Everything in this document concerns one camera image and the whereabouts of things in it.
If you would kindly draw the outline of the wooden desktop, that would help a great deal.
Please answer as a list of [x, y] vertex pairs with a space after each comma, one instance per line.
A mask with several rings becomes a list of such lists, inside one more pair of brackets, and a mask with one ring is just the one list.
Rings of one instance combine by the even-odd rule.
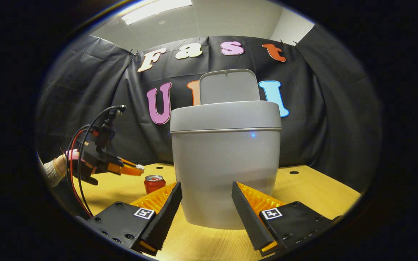
[[[95, 174], [98, 185], [82, 183], [83, 193], [93, 214], [116, 201], [131, 203], [146, 195], [144, 176]], [[343, 215], [360, 197], [354, 189], [301, 165], [278, 170], [272, 196], [284, 203], [299, 201], [332, 219]], [[190, 224], [182, 208], [176, 212], [164, 242], [156, 255], [160, 261], [257, 261], [245, 230], [212, 229]]]

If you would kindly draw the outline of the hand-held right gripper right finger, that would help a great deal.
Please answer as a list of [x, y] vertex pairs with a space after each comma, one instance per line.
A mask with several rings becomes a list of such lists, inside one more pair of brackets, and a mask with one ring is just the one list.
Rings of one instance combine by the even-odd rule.
[[299, 201], [284, 203], [240, 182], [233, 182], [231, 197], [253, 248], [263, 257], [289, 254], [341, 219], [326, 218]]

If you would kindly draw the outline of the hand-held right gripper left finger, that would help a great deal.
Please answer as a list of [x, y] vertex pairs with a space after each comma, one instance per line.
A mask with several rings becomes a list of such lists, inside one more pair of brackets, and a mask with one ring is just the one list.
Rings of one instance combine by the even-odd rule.
[[133, 203], [113, 203], [86, 220], [86, 228], [128, 251], [156, 256], [162, 250], [182, 199], [174, 182]]

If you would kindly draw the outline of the red pop can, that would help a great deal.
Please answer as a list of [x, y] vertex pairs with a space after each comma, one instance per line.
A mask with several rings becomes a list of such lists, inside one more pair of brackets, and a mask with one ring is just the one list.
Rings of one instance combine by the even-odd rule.
[[146, 194], [150, 194], [166, 186], [166, 181], [161, 175], [148, 175], [144, 178]]

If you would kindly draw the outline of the black backdrop cloth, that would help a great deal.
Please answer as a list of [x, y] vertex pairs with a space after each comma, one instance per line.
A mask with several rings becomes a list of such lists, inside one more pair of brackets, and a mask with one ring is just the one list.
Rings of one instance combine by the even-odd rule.
[[112, 151], [142, 165], [173, 163], [169, 123], [153, 119], [192, 106], [187, 85], [223, 69], [249, 69], [259, 82], [277, 81], [262, 100], [279, 99], [280, 167], [307, 165], [362, 192], [375, 172], [383, 139], [382, 102], [362, 64], [315, 25], [295, 46], [275, 40], [218, 35], [165, 43], [137, 55], [86, 36], [65, 50], [45, 79], [36, 113], [37, 151], [48, 161], [78, 128], [104, 109], [126, 105], [115, 120]]

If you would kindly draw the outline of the grey garbage bin lid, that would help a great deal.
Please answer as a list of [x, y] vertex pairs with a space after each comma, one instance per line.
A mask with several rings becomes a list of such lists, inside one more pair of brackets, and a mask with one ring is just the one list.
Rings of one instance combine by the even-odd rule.
[[203, 74], [199, 80], [200, 103], [259, 101], [256, 75], [248, 69], [229, 69]]

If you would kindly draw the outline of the grey desktop garbage bin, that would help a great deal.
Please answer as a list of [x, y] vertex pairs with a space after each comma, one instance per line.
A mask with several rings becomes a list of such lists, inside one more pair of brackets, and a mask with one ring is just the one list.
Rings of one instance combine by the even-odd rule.
[[233, 182], [272, 195], [280, 158], [279, 106], [269, 101], [199, 104], [171, 111], [170, 134], [181, 207], [188, 223], [243, 229]]

